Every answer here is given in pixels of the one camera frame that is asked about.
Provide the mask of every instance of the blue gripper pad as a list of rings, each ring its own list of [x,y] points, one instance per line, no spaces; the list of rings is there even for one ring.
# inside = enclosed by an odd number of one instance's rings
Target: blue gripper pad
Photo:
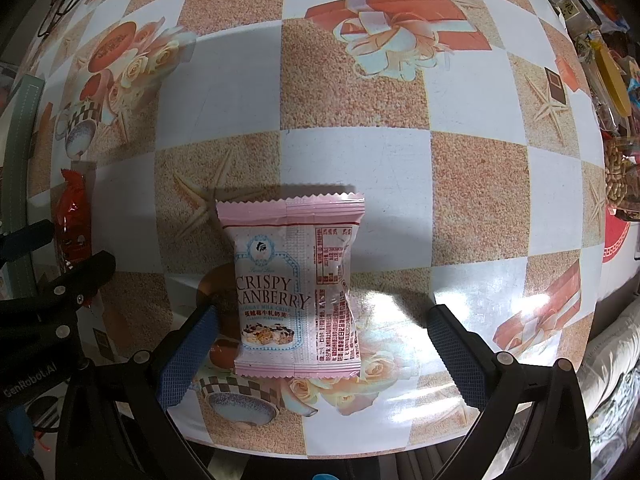
[[[180,404],[191,380],[217,337],[218,316],[215,307],[210,306],[184,336],[177,350],[160,372],[156,399],[163,410]]]
[[[428,312],[427,331],[466,404],[484,410],[497,375],[492,350],[442,304]]]

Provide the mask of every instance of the yellow object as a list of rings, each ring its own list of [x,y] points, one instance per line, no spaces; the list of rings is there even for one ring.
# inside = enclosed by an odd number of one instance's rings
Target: yellow object
[[[629,117],[631,115],[631,101],[629,100],[629,95],[626,93],[626,85],[625,82],[622,81],[618,65],[613,61],[606,45],[597,41],[592,41],[591,45],[595,52],[598,71],[602,76],[604,85],[611,96],[616,110],[618,110],[618,113],[623,117]]]

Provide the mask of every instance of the red snack package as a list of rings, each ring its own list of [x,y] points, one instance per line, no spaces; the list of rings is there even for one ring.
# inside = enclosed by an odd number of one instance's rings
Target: red snack package
[[[62,170],[62,176],[66,189],[56,207],[56,256],[66,272],[91,256],[91,208],[82,174]]]

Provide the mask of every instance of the screw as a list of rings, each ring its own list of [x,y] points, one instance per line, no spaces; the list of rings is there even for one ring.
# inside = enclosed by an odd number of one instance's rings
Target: screw
[[[509,352],[500,352],[498,354],[498,362],[508,366],[513,363],[513,356]]]
[[[569,361],[569,359],[558,359],[558,366],[565,372],[570,372],[574,369],[574,366],[571,364],[571,361]]]
[[[150,357],[151,355],[149,354],[149,352],[147,352],[146,350],[141,350],[133,356],[133,360],[141,365],[142,363],[146,363],[147,361],[149,361]]]
[[[71,329],[67,326],[67,325],[60,325],[57,329],[56,329],[56,335],[60,338],[60,339],[64,339],[65,337],[67,337],[69,334],[71,334]]]

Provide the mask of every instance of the red circular mat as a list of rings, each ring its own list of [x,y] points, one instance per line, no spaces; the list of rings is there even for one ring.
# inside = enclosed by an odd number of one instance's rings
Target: red circular mat
[[[628,232],[629,222],[616,218],[607,211],[605,216],[603,262],[608,262],[617,254]]]

